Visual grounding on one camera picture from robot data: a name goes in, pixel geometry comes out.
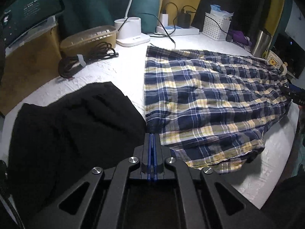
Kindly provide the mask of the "blue yellow plaid pants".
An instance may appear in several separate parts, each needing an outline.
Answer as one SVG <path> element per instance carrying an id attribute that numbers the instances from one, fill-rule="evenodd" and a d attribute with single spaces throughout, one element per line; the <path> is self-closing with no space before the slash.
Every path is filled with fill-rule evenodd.
<path id="1" fill-rule="evenodd" d="M 264 134 L 288 113 L 287 86 L 261 58 L 149 46 L 147 130 L 189 167 L 235 172 L 264 150 Z"/>

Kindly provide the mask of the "blue plastic bag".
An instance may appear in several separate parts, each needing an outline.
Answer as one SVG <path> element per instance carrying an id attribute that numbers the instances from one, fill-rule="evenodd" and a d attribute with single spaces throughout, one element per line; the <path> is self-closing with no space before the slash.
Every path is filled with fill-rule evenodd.
<path id="1" fill-rule="evenodd" d="M 221 17 L 223 19 L 230 19 L 234 15 L 234 13 L 222 10 L 221 6 L 219 5 L 210 5 L 210 14 L 215 15 L 217 17 Z"/>

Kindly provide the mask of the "tan lidded plastic box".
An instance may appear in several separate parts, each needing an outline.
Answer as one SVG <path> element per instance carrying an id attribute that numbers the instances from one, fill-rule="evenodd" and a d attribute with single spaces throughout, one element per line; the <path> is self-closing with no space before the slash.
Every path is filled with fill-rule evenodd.
<path id="1" fill-rule="evenodd" d="M 62 57 L 85 55 L 102 42 L 110 43 L 115 48 L 116 35 L 117 29 L 111 25 L 90 28 L 65 38 L 60 43 L 60 53 Z"/>

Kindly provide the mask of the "white desk lamp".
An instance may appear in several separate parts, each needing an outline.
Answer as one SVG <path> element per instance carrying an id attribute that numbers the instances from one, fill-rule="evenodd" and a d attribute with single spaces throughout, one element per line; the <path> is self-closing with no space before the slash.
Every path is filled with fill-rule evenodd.
<path id="1" fill-rule="evenodd" d="M 140 17 L 128 16 L 133 0 L 129 0 L 123 19 L 114 21 L 117 30 L 116 43 L 122 47 L 133 47 L 150 42 L 150 37 L 142 33 Z"/>

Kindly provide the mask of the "purple cloth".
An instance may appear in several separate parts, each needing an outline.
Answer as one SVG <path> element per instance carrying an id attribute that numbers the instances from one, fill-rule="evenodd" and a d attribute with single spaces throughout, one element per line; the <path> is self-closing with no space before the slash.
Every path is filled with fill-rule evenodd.
<path id="1" fill-rule="evenodd" d="M 228 34 L 232 37 L 233 42 L 244 44 L 245 46 L 252 46 L 250 38 L 245 36 L 242 31 L 229 30 Z"/>

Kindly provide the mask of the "cream bear cartoon mug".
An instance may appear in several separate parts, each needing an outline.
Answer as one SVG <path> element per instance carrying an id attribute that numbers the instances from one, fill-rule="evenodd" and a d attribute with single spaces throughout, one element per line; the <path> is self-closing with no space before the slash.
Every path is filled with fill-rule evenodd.
<path id="1" fill-rule="evenodd" d="M 267 62 L 280 70 L 284 75 L 287 74 L 287 65 L 273 51 L 269 51 L 266 57 Z"/>

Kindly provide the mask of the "black garment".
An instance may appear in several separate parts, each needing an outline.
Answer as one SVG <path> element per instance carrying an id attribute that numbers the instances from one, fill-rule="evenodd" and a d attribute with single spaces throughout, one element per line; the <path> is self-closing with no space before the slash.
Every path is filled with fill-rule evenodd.
<path id="1" fill-rule="evenodd" d="M 144 143 L 142 115 L 113 83 L 91 83 L 48 106 L 24 104 L 12 130 L 8 182 L 23 221 L 99 166 Z"/>

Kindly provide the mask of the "black power adapter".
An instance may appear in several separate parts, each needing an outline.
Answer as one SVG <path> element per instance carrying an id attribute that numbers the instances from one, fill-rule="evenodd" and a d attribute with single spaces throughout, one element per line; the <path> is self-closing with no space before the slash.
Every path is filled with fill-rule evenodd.
<path id="1" fill-rule="evenodd" d="M 191 23 L 191 14 L 180 12 L 177 17 L 177 25 L 180 28 L 189 28 Z"/>

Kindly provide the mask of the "white slatted storage basket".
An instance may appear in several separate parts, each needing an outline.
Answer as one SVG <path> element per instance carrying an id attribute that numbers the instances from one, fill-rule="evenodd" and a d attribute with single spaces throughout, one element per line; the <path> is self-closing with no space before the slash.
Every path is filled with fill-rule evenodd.
<path id="1" fill-rule="evenodd" d="M 202 34 L 216 41 L 225 41 L 231 20 L 205 13 Z"/>

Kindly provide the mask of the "white phone charger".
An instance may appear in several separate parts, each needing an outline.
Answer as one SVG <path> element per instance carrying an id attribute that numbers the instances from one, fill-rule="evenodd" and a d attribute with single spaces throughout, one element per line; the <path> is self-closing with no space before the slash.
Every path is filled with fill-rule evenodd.
<path id="1" fill-rule="evenodd" d="M 168 26 L 169 15 L 168 14 L 160 14 L 159 15 L 159 26 Z"/>

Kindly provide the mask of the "white textured table cover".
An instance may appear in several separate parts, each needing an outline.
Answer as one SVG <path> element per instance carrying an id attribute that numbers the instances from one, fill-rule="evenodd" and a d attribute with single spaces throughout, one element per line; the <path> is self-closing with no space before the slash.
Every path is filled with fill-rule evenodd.
<path id="1" fill-rule="evenodd" d="M 202 34 L 197 36 L 175 36 L 175 44 L 166 38 L 153 38 L 154 46 L 172 49 L 207 50 L 229 55 L 248 56 L 243 48 L 226 41 L 215 41 Z M 18 111 L 24 103 L 47 106 L 62 96 L 74 92 L 89 83 L 112 82 L 139 111 L 144 110 L 144 70 L 147 45 L 135 47 L 116 46 L 119 57 L 99 61 L 80 71 L 71 80 L 54 78 L 24 98 L 1 121 L 1 159 L 8 160 L 11 133 Z M 265 149 L 253 162 L 243 165 L 241 170 L 226 174 L 225 178 L 257 208 L 261 208 L 271 195 L 285 169 L 291 154 L 299 117 L 297 104 L 264 135 Z"/>

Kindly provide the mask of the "teal curtain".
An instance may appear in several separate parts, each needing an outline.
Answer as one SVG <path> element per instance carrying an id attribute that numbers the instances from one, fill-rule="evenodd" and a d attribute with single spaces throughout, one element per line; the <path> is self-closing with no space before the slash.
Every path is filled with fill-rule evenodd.
<path id="1" fill-rule="evenodd" d="M 62 39 L 114 21 L 140 17 L 142 32 L 155 32 L 160 0 L 63 0 L 65 9 L 58 18 L 58 30 Z"/>

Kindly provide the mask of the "white power strip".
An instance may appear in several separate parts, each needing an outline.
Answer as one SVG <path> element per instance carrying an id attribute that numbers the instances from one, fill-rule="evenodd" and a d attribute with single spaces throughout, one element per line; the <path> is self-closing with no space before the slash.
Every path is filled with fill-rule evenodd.
<path id="1" fill-rule="evenodd" d="M 198 35 L 200 30 L 196 27 L 182 28 L 179 26 L 167 26 L 163 28 L 162 26 L 156 27 L 156 33 L 158 34 L 169 34 L 170 36 L 189 36 Z"/>

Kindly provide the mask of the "stainless steel tumbler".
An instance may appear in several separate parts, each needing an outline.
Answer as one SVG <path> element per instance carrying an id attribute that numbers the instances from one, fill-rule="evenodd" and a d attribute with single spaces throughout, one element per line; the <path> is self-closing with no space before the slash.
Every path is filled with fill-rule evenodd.
<path id="1" fill-rule="evenodd" d="M 259 30 L 256 42 L 251 46 L 251 54 L 254 57 L 262 58 L 263 54 L 267 51 L 272 41 L 272 35 L 268 30 L 263 28 Z"/>

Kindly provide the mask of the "brown cardboard box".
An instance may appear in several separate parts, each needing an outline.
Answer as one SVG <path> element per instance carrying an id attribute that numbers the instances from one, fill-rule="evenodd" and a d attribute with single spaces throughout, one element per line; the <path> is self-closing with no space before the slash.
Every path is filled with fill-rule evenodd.
<path id="1" fill-rule="evenodd" d="M 1 80 L 1 113 L 7 115 L 24 98 L 57 77 L 59 60 L 57 26 L 10 53 Z"/>

